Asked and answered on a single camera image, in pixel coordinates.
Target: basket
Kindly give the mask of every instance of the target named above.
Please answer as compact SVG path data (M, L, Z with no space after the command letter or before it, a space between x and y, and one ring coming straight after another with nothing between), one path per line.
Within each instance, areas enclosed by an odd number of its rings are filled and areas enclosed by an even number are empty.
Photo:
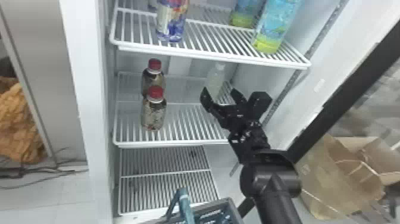
M46 156L21 85L1 76L0 155L23 163L38 163Z
M244 224L235 204L230 198L194 207L192 211L196 224ZM182 218L179 213L174 214L168 222L165 220L166 218L162 217L157 220L145 222L144 224L181 224L185 222L185 219Z

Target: refrigerator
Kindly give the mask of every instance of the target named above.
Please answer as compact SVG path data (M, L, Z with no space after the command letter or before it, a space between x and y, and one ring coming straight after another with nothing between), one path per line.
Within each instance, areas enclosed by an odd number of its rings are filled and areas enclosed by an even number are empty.
M245 199L227 133L199 103L216 61L227 64L217 102L233 103L232 88L246 97L267 92L273 103L263 130L296 163L400 56L398 1L306 0L275 54L253 49L253 29L228 25L235 4L191 1L183 40L164 43L147 1L60 0L98 223L159 218L180 186L193 205ZM157 132L140 126L140 74L150 58L161 60L167 82ZM304 223L322 222L294 202ZM330 222L371 221L355 220ZM244 222L259 223L257 211Z

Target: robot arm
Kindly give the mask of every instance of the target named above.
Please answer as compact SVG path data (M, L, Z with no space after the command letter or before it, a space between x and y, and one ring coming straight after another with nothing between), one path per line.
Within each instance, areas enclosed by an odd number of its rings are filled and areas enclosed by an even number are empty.
M236 105L214 103L206 88L200 102L230 132L229 144L244 165L240 188L246 201L250 198L255 204L263 224L301 224L292 202L301 192L301 181L287 152L271 149L260 123L271 97L265 92L254 92L247 101L235 89L230 94Z

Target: white wire rack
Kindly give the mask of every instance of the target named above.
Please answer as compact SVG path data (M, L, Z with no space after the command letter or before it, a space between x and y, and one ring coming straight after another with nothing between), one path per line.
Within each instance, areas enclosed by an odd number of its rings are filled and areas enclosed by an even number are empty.
M225 144L226 131L199 103L205 79L165 75L165 82L167 112L164 125L158 131L150 131L140 124L140 75L118 74L114 143L120 148ZM229 95L231 89L225 83L217 102L233 104Z
M227 25L229 10L209 5L189 8L181 42L161 42L155 34L157 15L143 11L145 2L115 2L110 41L120 50L302 70L311 66L310 61L286 41L275 54L258 52L250 44L254 35L252 29Z
M202 147L121 150L120 215L166 210L181 187L187 188L193 205L219 198Z

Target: floor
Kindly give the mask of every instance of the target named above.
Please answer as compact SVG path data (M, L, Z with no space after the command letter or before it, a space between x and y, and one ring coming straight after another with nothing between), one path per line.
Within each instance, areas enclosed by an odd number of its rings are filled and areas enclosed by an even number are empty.
M69 167L83 170L85 166ZM26 176L23 181L1 180L0 186L15 186L49 174ZM19 189L0 190L1 223L94 224L95 204L89 174L78 173Z

